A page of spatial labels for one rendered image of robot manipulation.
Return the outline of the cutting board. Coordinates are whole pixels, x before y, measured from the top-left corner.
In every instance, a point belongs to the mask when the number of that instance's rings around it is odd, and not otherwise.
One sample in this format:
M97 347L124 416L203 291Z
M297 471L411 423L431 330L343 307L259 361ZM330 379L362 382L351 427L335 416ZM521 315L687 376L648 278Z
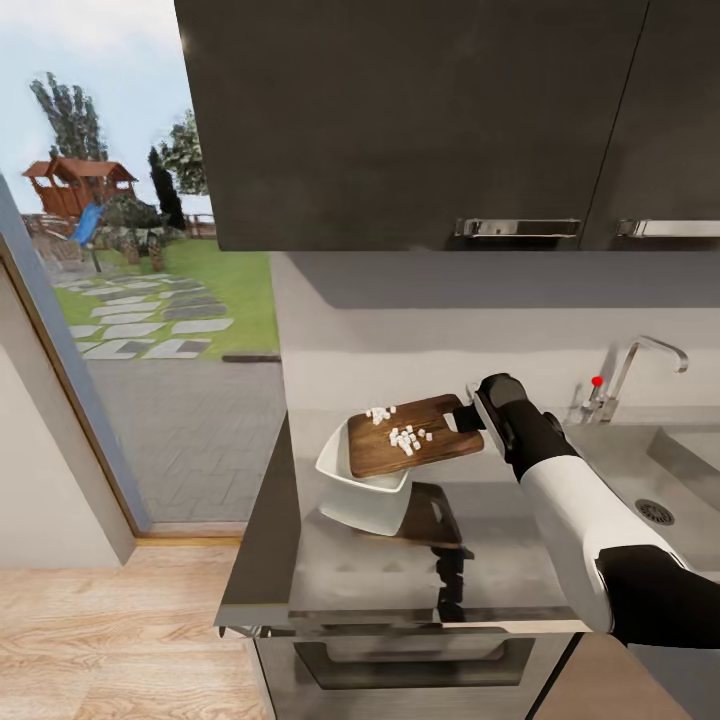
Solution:
M372 413L353 415L347 419L352 476L361 479L481 452L484 439L480 431L455 433L448 426L444 414L456 408L463 408L458 396L444 394L396 406L378 422ZM413 440L407 445L412 455L392 437L395 432L396 438L402 438L409 428ZM432 433L432 441L421 432ZM420 449L414 448L414 440L421 444Z

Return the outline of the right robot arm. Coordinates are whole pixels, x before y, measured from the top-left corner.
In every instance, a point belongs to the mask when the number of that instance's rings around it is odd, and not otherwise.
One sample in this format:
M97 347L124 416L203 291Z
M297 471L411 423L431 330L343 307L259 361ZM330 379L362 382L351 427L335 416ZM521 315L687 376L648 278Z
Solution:
M572 610L614 635L693 720L720 720L720 584L694 574L502 373L464 382L457 433L487 430L512 464Z

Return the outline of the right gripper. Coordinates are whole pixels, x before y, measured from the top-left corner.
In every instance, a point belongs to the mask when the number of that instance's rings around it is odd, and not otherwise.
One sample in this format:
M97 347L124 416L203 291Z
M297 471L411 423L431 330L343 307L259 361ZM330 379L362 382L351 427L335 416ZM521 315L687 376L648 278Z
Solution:
M481 417L476 412L475 403L471 406L456 408L452 412L456 422L457 433L487 430Z

